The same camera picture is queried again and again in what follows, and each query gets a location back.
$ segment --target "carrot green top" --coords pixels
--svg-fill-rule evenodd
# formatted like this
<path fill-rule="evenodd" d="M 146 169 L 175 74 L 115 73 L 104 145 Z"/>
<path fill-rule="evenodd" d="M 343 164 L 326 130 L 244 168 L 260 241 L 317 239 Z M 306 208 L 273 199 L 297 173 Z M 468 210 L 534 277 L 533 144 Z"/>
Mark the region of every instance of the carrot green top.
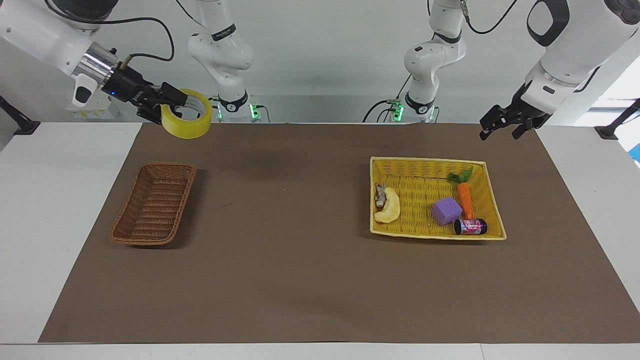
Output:
<path fill-rule="evenodd" d="M 471 178 L 471 174 L 473 174 L 473 172 L 474 172 L 474 168 L 468 168 L 467 170 L 463 171 L 462 174 L 460 175 L 450 173 L 449 180 L 454 181 L 458 184 L 466 183 Z"/>

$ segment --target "purple cube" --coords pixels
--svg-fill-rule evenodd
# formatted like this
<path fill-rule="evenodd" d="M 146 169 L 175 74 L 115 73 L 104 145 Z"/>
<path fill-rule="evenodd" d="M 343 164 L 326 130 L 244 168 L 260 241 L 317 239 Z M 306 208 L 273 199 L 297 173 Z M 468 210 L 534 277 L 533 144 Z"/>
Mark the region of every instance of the purple cube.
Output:
<path fill-rule="evenodd" d="M 438 224 L 444 226 L 456 220 L 462 214 L 462 208 L 452 197 L 446 197 L 433 204 L 431 214 L 436 218 Z"/>

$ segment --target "toy carrot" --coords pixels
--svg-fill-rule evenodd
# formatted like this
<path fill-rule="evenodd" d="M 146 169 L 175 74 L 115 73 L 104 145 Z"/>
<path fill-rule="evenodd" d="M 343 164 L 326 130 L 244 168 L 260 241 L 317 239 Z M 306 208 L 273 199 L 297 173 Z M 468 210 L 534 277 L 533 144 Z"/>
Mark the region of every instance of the toy carrot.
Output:
<path fill-rule="evenodd" d="M 449 180 L 458 183 L 458 196 L 460 197 L 460 206 L 462 207 L 462 213 L 466 219 L 473 219 L 474 217 L 474 205 L 471 199 L 471 189 L 467 184 L 467 181 L 471 178 L 474 169 L 470 168 L 465 170 L 460 175 L 449 174 Z"/>

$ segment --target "small can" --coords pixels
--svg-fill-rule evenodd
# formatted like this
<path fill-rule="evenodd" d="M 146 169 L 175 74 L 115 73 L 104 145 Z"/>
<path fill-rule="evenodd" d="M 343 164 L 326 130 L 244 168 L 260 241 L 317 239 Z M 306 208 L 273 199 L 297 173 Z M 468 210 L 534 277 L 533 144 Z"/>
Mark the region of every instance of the small can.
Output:
<path fill-rule="evenodd" d="M 481 218 L 471 220 L 457 219 L 453 223 L 453 227 L 458 235 L 482 235 L 486 234 L 488 228 L 486 221 Z"/>

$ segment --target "brown table surface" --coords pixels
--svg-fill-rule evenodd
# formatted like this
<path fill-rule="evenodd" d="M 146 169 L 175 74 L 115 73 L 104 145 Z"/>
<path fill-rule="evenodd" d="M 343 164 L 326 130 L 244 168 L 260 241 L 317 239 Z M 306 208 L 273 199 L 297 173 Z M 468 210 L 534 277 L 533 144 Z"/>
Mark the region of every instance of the brown table surface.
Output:
<path fill-rule="evenodd" d="M 537 135 L 479 130 L 213 124 L 184 141 L 145 124 L 40 341 L 640 342 L 640 314 Z M 507 240 L 370 234 L 371 156 L 486 161 Z M 177 237 L 111 243 L 151 161 L 198 168 Z"/>

